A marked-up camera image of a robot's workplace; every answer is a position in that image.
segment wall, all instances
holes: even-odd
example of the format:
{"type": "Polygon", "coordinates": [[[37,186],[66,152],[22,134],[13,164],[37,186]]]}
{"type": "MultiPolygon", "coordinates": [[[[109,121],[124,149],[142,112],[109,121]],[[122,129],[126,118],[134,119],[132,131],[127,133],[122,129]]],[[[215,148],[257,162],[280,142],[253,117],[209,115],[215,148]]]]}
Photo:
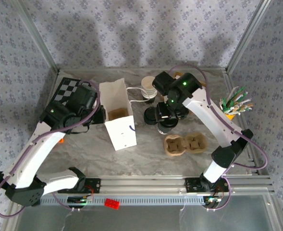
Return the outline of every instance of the wall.
{"type": "Polygon", "coordinates": [[[283,0],[273,0],[232,78],[252,96],[247,123],[268,154],[267,170],[283,210],[283,0]]]}
{"type": "MultiPolygon", "coordinates": [[[[15,9],[0,1],[0,171],[30,138],[54,78],[15,9]]],[[[0,195],[0,211],[7,206],[0,195]]]]}
{"type": "Polygon", "coordinates": [[[227,66],[259,0],[24,0],[58,67],[227,66]]]}

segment yellow cup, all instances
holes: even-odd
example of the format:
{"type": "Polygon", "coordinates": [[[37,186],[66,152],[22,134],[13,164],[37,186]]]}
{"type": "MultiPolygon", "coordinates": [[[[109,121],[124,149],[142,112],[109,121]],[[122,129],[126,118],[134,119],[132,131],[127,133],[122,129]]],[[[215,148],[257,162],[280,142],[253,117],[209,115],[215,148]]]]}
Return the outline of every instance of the yellow cup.
{"type": "Polygon", "coordinates": [[[227,115],[227,114],[225,114],[225,115],[226,115],[226,117],[228,117],[229,120],[232,120],[236,114],[234,114],[234,115],[227,115]]]}

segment stack of paper cups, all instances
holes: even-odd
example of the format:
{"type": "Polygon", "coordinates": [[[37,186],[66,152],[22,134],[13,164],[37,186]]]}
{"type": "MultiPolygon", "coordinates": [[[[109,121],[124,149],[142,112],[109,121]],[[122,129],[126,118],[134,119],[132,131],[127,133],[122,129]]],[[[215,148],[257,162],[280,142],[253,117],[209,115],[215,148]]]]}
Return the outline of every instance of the stack of paper cups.
{"type": "Polygon", "coordinates": [[[143,100],[149,99],[145,101],[146,104],[152,104],[155,101],[155,96],[157,95],[157,90],[152,86],[153,80],[155,78],[153,76],[144,77],[141,81],[141,87],[145,92],[142,90],[142,98],[143,100]]]}

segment red lego brick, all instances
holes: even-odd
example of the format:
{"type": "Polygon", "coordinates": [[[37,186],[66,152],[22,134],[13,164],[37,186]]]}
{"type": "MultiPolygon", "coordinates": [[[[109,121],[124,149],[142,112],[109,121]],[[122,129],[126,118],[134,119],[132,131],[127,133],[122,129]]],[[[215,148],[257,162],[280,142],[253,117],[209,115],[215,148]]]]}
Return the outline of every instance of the red lego brick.
{"type": "Polygon", "coordinates": [[[119,209],[120,202],[112,199],[106,199],[105,206],[109,208],[119,209]]]}

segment checkerboard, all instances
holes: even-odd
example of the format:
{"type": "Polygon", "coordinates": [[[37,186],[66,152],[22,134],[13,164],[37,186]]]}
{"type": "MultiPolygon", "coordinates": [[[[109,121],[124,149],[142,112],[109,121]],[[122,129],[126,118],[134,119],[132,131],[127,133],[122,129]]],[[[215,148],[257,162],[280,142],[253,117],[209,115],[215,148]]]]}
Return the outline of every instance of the checkerboard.
{"type": "Polygon", "coordinates": [[[76,91],[79,81],[79,79],[63,77],[62,81],[60,82],[59,86],[55,91],[55,94],[53,95],[50,101],[60,101],[63,97],[70,96],[73,92],[76,91]]]}

